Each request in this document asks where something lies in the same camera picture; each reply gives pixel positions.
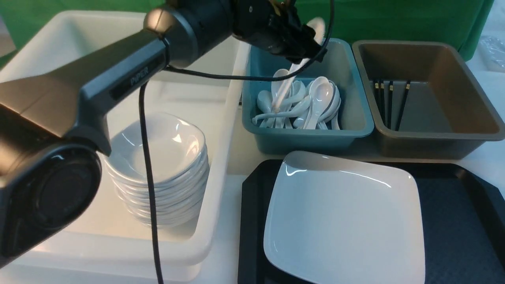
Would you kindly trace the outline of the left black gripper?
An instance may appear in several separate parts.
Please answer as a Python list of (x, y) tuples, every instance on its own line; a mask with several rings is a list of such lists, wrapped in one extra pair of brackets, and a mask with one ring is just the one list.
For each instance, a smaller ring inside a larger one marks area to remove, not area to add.
[(301, 22), (294, 3), (234, 0), (233, 36), (294, 64), (303, 59), (321, 62), (326, 49), (315, 38), (316, 28)]

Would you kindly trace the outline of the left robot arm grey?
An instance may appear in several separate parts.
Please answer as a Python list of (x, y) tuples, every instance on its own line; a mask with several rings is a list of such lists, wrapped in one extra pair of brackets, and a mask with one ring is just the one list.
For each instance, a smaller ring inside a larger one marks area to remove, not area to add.
[[(97, 153), (111, 153), (107, 113), (160, 71), (218, 80), (282, 81), (326, 54), (294, 0), (167, 0), (141, 31), (48, 73), (1, 83), (1, 266), (75, 221), (101, 181)], [(187, 67), (230, 36), (302, 67), (279, 78), (215, 75)]]

